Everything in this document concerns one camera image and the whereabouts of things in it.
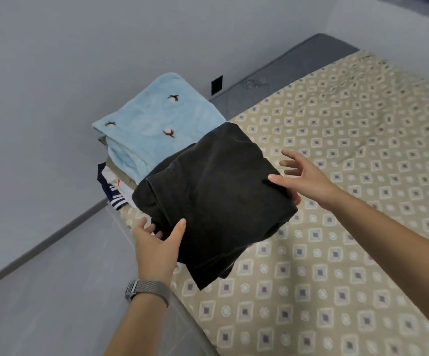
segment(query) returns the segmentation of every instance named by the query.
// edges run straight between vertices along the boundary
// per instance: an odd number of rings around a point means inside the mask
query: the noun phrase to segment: patterned bed sheet
[[[281,149],[429,239],[429,82],[359,51],[231,122],[281,172]],[[128,225],[140,217],[121,211]],[[429,322],[328,211],[303,200],[225,280],[172,290],[225,356],[429,355]]]

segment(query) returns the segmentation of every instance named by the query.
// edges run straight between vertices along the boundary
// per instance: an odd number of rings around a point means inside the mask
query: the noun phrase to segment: forearm
[[[166,310],[160,297],[148,293],[136,295],[104,356],[155,356]]]
[[[331,211],[429,319],[429,240],[339,191]]]

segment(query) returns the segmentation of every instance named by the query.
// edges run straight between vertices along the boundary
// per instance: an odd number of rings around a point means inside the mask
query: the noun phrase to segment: hand
[[[282,150],[282,154],[291,160],[280,161],[281,166],[291,167],[285,170],[286,175],[297,176],[289,178],[280,175],[269,175],[269,180],[274,184],[286,187],[294,199],[294,203],[300,203],[300,196],[317,201],[324,209],[330,210],[331,202],[335,200],[342,190],[331,182],[326,175],[306,157],[297,152]]]
[[[186,220],[181,219],[170,236],[162,241],[162,232],[152,235],[155,225],[144,229],[144,217],[132,231],[135,241],[135,256],[140,280],[162,281],[170,287],[173,271],[178,259],[178,249],[186,228]]]

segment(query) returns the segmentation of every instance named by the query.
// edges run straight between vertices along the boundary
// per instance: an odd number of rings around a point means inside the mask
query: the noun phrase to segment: wristwatch
[[[134,280],[130,281],[126,290],[126,299],[131,301],[139,293],[152,293],[161,297],[168,307],[170,300],[170,289],[161,281]]]

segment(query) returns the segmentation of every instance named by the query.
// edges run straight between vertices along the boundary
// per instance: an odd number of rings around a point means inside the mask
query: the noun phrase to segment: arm
[[[144,218],[133,231],[139,279],[162,281],[170,287],[186,221],[180,220],[165,241],[160,240],[161,232],[151,235],[154,225],[144,229],[145,223]],[[164,300],[157,295],[136,295],[112,336],[104,356],[155,356],[166,310]]]
[[[283,150],[292,160],[281,161],[287,178],[269,179],[331,211],[356,241],[371,255],[410,300],[429,319],[429,240],[342,191],[302,155]]]

